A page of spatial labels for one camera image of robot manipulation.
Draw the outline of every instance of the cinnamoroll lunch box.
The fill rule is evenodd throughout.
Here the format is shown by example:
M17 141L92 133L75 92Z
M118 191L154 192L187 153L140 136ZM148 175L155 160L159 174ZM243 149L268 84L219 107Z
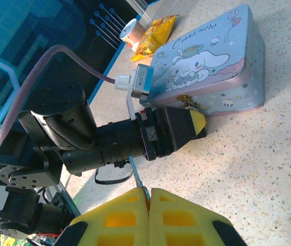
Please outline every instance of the cinnamoroll lunch box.
M206 116L264 104L265 44L241 5L159 48L145 107L193 107Z

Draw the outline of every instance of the cartoon dog print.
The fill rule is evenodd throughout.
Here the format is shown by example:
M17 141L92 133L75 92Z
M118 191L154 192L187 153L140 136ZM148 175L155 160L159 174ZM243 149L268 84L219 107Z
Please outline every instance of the cartoon dog print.
M158 88L165 84L166 92L188 87L195 82L201 82L209 76L209 70L203 67L219 67L228 59L229 55L214 55L210 51L194 53L193 56L183 58L183 52L178 50L171 65L164 74L154 81L153 87Z

